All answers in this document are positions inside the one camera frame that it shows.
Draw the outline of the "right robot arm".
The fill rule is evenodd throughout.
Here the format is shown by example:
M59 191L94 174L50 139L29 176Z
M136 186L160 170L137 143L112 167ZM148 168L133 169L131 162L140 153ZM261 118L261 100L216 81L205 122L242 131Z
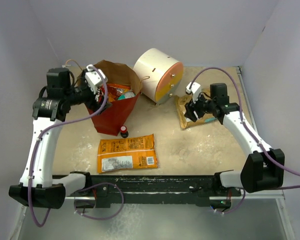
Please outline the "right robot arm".
M228 170L215 174L212 190L218 196L225 195L230 188L242 188L248 193L277 189L282 186L284 171L276 164L285 163L280 149L273 149L263 141L249 124L240 106L230 102L227 85L210 85L210 98L201 91L201 85L189 83L185 89L192 99L185 104L185 117L193 122L206 114L213 115L235 138L246 161L241 171Z

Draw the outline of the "red brown paper bag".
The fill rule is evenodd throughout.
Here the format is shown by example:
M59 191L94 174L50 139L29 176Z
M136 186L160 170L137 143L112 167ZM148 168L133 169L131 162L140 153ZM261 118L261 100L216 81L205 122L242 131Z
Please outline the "red brown paper bag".
M132 98L108 102L110 106L91 119L98 133L117 136L133 111L143 85L137 74L126 64L101 60L94 66L103 71L107 84L129 86L135 94Z

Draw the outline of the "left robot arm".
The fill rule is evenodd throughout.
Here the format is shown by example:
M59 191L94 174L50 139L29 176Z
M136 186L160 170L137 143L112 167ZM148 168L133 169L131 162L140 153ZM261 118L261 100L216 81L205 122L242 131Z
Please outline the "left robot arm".
M89 118L106 107L107 96L101 95L101 87L106 86L107 77L101 69L90 64L78 81L65 67L49 69L46 81L32 106L33 134L28 160L19 183L10 186L8 195L26 207L59 209L71 194L78 192L88 196L93 191L89 172L73 171L54 179L53 162L71 107L81 104L90 107Z

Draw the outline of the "red Doritos bag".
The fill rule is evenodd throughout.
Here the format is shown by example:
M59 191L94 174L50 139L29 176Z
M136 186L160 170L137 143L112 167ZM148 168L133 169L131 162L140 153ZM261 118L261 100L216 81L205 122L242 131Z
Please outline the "red Doritos bag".
M107 84L107 99L108 102L115 102L118 100L118 97L123 93L130 91L131 88L129 86L116 84L116 83L108 83Z

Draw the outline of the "teal snack packet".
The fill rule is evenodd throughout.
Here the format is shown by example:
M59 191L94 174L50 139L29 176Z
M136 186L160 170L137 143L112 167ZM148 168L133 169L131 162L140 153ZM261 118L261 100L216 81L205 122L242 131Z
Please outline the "teal snack packet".
M134 98L135 96L136 96L135 93L132 90L129 90L121 94L117 100L119 101L119 100L130 99L130 98Z

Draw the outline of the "large orange snack bag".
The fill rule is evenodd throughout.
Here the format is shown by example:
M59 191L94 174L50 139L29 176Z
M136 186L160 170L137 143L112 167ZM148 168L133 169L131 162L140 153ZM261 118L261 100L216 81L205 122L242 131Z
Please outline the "large orange snack bag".
M155 136L102 139L97 151L97 173L118 170L156 169L159 166Z

